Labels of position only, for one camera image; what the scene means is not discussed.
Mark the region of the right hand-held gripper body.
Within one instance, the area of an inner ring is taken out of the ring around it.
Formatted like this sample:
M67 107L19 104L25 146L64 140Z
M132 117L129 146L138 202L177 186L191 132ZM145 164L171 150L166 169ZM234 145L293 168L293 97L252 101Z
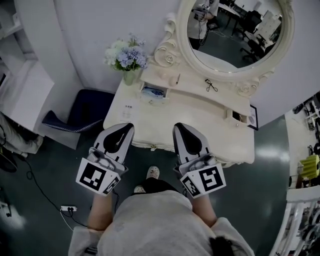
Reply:
M173 169L183 185L184 194L193 199L226 187L222 165L208 153Z

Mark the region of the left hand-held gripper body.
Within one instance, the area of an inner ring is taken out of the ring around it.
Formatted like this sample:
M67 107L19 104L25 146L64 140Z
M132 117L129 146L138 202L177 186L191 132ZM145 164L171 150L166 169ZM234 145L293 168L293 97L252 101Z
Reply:
M88 156L81 159L76 182L94 193L107 196L129 170L124 165L126 156L126 152L104 154L91 147Z

